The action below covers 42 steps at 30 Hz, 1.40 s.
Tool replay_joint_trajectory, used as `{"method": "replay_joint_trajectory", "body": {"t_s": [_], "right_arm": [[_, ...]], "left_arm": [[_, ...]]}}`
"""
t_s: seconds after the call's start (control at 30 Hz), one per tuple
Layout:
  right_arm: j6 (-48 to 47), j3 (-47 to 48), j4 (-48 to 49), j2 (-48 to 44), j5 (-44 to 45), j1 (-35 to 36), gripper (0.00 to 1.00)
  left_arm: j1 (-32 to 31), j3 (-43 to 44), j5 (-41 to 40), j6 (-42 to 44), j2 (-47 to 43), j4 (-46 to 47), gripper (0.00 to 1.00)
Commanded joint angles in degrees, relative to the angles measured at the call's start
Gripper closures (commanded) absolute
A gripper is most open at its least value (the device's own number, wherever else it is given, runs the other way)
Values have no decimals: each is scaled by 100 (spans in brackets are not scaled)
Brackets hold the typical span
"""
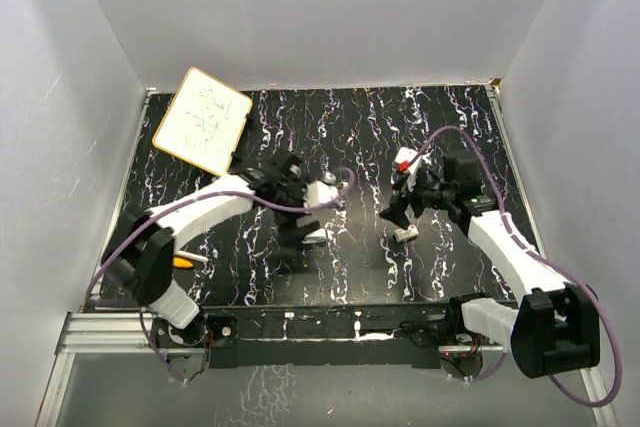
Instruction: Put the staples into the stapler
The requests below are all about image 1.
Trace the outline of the beige grey stapler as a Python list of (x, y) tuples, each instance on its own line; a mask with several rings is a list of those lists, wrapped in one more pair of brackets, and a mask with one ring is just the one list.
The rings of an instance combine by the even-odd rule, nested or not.
[(325, 228), (317, 229), (307, 234), (302, 240), (303, 245), (325, 245), (329, 239), (329, 233)]

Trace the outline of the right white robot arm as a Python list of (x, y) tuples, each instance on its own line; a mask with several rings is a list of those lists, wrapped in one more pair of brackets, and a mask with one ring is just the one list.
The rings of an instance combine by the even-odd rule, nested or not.
[(516, 307), (484, 293), (454, 297), (447, 335), (466, 344), (481, 335), (505, 347), (528, 378), (594, 367), (600, 361), (600, 321), (588, 295), (565, 276), (535, 259), (535, 248), (506, 227), (494, 194), (484, 191), (475, 157), (447, 157), (441, 174), (416, 151), (401, 148), (393, 164), (392, 197), (382, 219), (396, 227), (399, 243), (415, 239), (407, 215), (444, 211), (451, 223), (489, 258), (511, 289)]

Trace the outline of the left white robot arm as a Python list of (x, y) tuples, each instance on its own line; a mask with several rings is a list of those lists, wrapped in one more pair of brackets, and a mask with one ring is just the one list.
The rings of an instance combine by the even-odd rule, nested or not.
[(204, 339), (207, 323), (174, 277), (178, 252), (194, 238), (257, 207), (272, 210), (282, 244), (322, 244), (328, 234), (314, 213), (332, 205), (338, 195), (333, 173), (313, 179), (298, 157), (279, 151), (168, 204), (123, 212), (98, 274), (116, 283), (136, 306), (165, 320), (182, 344), (194, 346)]

